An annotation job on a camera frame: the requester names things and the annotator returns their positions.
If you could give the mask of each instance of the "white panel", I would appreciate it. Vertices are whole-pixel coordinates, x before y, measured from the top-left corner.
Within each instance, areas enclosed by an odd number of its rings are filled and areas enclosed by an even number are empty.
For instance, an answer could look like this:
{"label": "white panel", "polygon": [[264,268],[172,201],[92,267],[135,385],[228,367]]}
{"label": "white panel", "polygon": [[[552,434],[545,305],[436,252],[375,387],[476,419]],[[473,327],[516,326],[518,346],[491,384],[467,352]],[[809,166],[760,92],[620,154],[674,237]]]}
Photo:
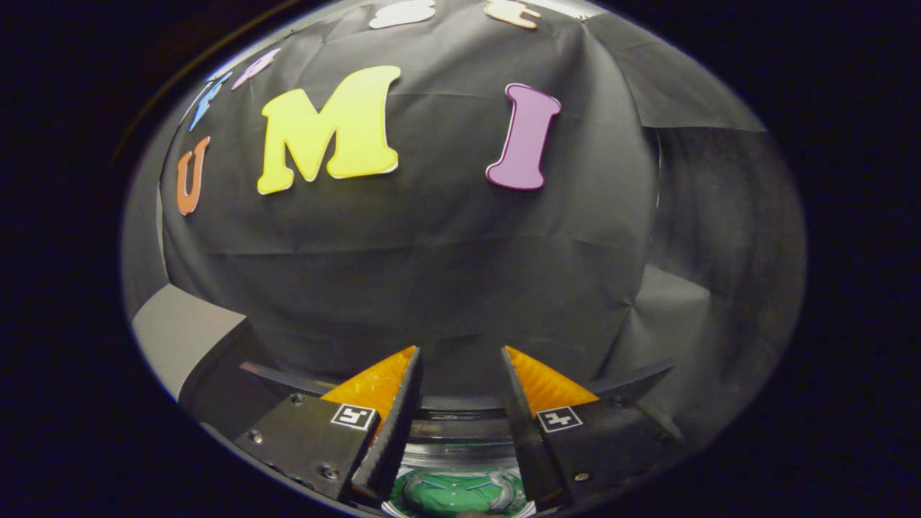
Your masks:
{"label": "white panel", "polygon": [[245,318],[168,284],[141,307],[132,327],[150,368],[178,401],[195,365]]}

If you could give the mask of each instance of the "wrinkled black fabric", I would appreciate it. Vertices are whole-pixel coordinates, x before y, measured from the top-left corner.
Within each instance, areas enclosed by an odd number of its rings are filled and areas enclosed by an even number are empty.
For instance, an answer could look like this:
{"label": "wrinkled black fabric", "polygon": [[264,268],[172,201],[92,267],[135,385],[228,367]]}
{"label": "wrinkled black fabric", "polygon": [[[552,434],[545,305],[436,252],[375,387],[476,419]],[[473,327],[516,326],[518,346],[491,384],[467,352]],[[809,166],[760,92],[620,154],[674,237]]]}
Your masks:
{"label": "wrinkled black fabric", "polygon": [[[605,42],[616,38],[603,33],[613,25],[532,8],[536,30],[473,2],[373,30],[376,8],[361,6],[267,47],[281,48],[274,62],[231,91],[264,52],[237,65],[166,159],[170,279],[248,315],[285,370],[322,379],[411,344],[423,350],[424,391],[439,395],[496,394],[505,343],[581,383],[675,358],[649,397],[704,441],[754,396],[796,320],[805,251],[792,182],[767,134],[745,131],[757,119],[731,93],[719,112],[725,87],[700,87],[705,99],[679,109],[682,74],[719,84],[687,56],[644,63],[617,48],[615,59]],[[319,109],[375,65],[402,71],[386,105],[399,168],[335,180],[333,140],[314,182],[289,160],[294,185],[259,194],[262,106],[303,88]],[[535,192],[485,179],[513,82],[563,107]],[[660,88],[637,91],[649,84]],[[663,127],[687,121],[721,129]],[[206,135],[201,199],[183,217],[176,163]]]}
{"label": "wrinkled black fabric", "polygon": [[[192,102],[198,91],[184,96],[183,103]],[[141,306],[169,283],[160,251],[160,219],[157,217],[157,188],[163,172],[163,159],[176,140],[176,126],[181,122],[185,107],[174,107],[164,117],[160,128],[152,135],[143,154],[134,166],[134,180],[128,191],[122,213],[121,265],[124,288],[124,309],[132,320]]]}

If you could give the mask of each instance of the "green object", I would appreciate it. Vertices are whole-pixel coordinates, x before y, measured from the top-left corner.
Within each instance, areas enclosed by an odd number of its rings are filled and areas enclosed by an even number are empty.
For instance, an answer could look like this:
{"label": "green object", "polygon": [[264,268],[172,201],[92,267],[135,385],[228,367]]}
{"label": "green object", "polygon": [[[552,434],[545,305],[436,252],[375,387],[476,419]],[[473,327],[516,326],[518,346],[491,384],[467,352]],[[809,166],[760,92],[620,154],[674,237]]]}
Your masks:
{"label": "green object", "polygon": [[416,469],[397,480],[391,502],[411,518],[454,518],[463,511],[511,516],[524,507],[526,499],[520,478],[508,470]]}

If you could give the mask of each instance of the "screw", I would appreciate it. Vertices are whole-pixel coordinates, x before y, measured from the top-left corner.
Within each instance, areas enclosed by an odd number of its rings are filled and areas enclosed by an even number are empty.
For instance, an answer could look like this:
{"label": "screw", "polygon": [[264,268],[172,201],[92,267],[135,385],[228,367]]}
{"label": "screw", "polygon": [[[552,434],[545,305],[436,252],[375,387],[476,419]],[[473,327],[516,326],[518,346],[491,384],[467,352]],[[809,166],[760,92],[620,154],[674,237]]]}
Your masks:
{"label": "screw", "polygon": [[297,482],[298,484],[300,484],[301,486],[303,486],[303,487],[305,487],[305,488],[307,488],[307,489],[313,490],[313,484],[310,484],[309,482],[305,481],[303,478],[301,478],[301,477],[291,477],[291,479],[294,480],[295,482]]}
{"label": "screw", "polygon": [[331,465],[321,465],[317,468],[323,478],[330,480],[339,480],[339,471]]}
{"label": "screw", "polygon": [[262,434],[258,430],[250,430],[246,432],[246,435],[256,444],[262,444]]}

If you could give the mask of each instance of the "foam letter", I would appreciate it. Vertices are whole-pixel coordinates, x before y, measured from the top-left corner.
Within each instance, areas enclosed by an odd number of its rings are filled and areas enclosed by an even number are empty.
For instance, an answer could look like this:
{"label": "foam letter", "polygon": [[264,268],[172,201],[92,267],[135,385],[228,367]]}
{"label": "foam letter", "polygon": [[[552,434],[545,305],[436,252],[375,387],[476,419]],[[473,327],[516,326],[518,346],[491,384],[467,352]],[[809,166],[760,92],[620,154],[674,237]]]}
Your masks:
{"label": "foam letter", "polygon": [[176,177],[176,203],[179,205],[179,212],[183,216],[188,216],[198,206],[198,198],[202,193],[202,164],[204,163],[204,149],[211,142],[211,137],[206,136],[195,146],[195,165],[192,166],[192,192],[185,189],[186,175],[189,172],[189,160],[192,159],[192,152],[189,151],[179,159],[179,175]]}
{"label": "foam letter", "polygon": [[189,132],[191,132],[195,125],[198,124],[198,121],[202,118],[202,115],[208,111],[208,107],[211,106],[211,101],[214,100],[214,98],[217,96],[217,92],[220,91],[221,85],[224,84],[224,81],[227,81],[230,78],[231,74],[233,74],[233,72],[227,72],[227,75],[221,77],[217,81],[217,84],[208,90],[208,93],[204,94],[202,100],[198,101],[198,110],[195,111],[195,117],[192,119],[192,124],[189,125]]}
{"label": "foam letter", "polygon": [[396,66],[373,66],[343,79],[322,111],[310,103],[307,92],[295,89],[270,100],[262,108],[265,154],[260,194],[284,191],[294,183],[285,165],[285,148],[300,170],[313,182],[323,154],[336,133],[336,151],[326,170],[333,178],[351,178],[390,172],[397,167],[397,152],[387,146],[384,105],[391,81],[400,76]]}
{"label": "foam letter", "polygon": [[550,129],[550,118],[560,112],[560,101],[518,83],[508,85],[506,95],[514,104],[506,147],[502,158],[486,168],[486,178],[509,189],[540,189],[543,143]]}
{"label": "foam letter", "polygon": [[415,23],[427,20],[435,15],[433,0],[409,0],[399,4],[383,7],[368,23],[372,29],[383,29],[404,23]]}
{"label": "foam letter", "polygon": [[257,59],[256,61],[254,61],[254,62],[252,63],[252,65],[247,66],[247,67],[246,67],[246,70],[243,71],[243,75],[240,76],[239,79],[237,79],[237,82],[234,83],[232,87],[230,87],[230,90],[233,91],[233,90],[237,89],[237,87],[239,87],[240,85],[242,85],[243,82],[245,82],[247,79],[249,79],[250,77],[255,76],[256,74],[259,74],[260,72],[262,72],[262,70],[263,70],[266,66],[271,65],[271,64],[272,64],[272,60],[275,58],[275,55],[276,55],[276,54],[278,53],[278,51],[280,51],[280,50],[281,50],[281,49],[275,49],[275,50],[269,52],[268,54],[264,55],[263,57],[261,57],[261,58]]}
{"label": "foam letter", "polygon": [[529,19],[524,19],[521,17],[522,14],[527,13],[535,18],[540,18],[541,13],[537,11],[532,11],[528,9],[524,4],[518,2],[511,2],[509,0],[495,0],[486,4],[484,9],[486,14],[502,20],[506,23],[512,25],[523,27],[525,29],[537,29],[537,24],[530,21]]}

